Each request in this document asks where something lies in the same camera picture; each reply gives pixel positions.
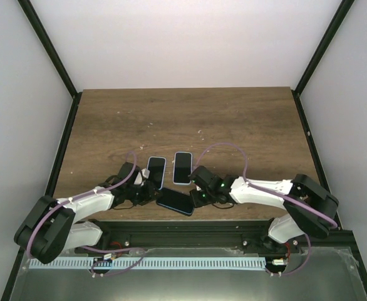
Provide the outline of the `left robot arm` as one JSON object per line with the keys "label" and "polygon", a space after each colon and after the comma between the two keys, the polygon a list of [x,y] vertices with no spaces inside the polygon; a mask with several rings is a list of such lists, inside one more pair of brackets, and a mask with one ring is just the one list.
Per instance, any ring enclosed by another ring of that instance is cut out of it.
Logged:
{"label": "left robot arm", "polygon": [[110,230],[90,216],[125,201],[143,206],[161,196],[148,169],[126,162],[118,174],[85,193],[58,199],[40,197],[17,229],[14,242],[41,263],[50,263],[62,252],[76,248],[104,253],[111,246]]}

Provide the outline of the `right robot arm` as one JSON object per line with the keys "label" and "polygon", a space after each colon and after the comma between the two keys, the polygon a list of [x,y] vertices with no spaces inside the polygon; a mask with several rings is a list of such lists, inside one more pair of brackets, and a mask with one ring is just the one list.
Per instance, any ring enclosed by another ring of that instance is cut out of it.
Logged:
{"label": "right robot arm", "polygon": [[263,249],[278,251],[289,240],[307,235],[328,237],[338,223],[334,220],[339,201],[328,190],[304,174],[292,180],[259,181],[245,176],[221,178],[204,166],[189,176],[196,188],[190,195],[195,208],[211,204],[261,204],[286,211],[274,218],[261,237]]}

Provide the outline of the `black aluminium front rail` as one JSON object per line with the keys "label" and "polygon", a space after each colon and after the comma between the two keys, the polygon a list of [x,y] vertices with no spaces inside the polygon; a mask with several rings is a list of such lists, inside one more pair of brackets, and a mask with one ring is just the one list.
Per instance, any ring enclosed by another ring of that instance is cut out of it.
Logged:
{"label": "black aluminium front rail", "polygon": [[284,246],[265,246],[269,221],[97,221],[102,250],[118,243],[142,248],[238,248],[246,253],[283,253]]}

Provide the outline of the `left black frame post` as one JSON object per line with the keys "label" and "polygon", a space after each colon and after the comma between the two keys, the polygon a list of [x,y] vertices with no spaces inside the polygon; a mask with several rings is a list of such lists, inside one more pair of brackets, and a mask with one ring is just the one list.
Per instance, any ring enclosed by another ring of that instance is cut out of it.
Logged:
{"label": "left black frame post", "polygon": [[27,17],[31,27],[36,33],[36,36],[40,40],[45,52],[47,53],[49,59],[55,67],[68,93],[71,95],[72,98],[76,98],[76,96],[78,95],[78,91],[75,88],[75,85],[73,84],[63,62],[61,61],[61,58],[56,51],[56,48],[54,47],[50,37],[48,36],[48,33],[44,25],[42,24],[32,2],[29,0],[18,0],[18,4]]}

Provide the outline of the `black frame post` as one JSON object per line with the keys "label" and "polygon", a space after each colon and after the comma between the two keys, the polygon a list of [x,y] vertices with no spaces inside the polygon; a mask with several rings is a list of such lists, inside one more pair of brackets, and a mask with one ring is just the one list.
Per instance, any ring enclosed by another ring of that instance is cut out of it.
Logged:
{"label": "black frame post", "polygon": [[61,58],[56,51],[56,48],[54,47],[50,37],[48,36],[48,33],[44,25],[42,24],[32,2],[29,0],[18,0],[18,4],[27,17],[31,27],[36,33],[36,36],[40,40],[45,52],[47,53],[49,59],[55,67],[68,93],[71,95],[72,98],[76,98],[76,96],[78,95],[78,91],[75,88],[75,85],[73,84],[63,62],[61,61]]}
{"label": "black frame post", "polygon": [[305,71],[294,89],[297,95],[301,95],[306,88],[353,4],[354,0],[342,0],[340,2],[334,16],[323,34],[323,37],[320,39],[317,48],[315,49]]}

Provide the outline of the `right black frame post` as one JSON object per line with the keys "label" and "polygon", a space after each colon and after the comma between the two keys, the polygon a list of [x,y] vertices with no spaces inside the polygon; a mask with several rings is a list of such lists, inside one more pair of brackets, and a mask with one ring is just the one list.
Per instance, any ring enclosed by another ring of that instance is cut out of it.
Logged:
{"label": "right black frame post", "polygon": [[340,2],[334,16],[323,34],[323,37],[320,39],[317,48],[315,49],[305,71],[294,89],[297,95],[301,95],[306,88],[353,4],[354,0],[342,0]]}

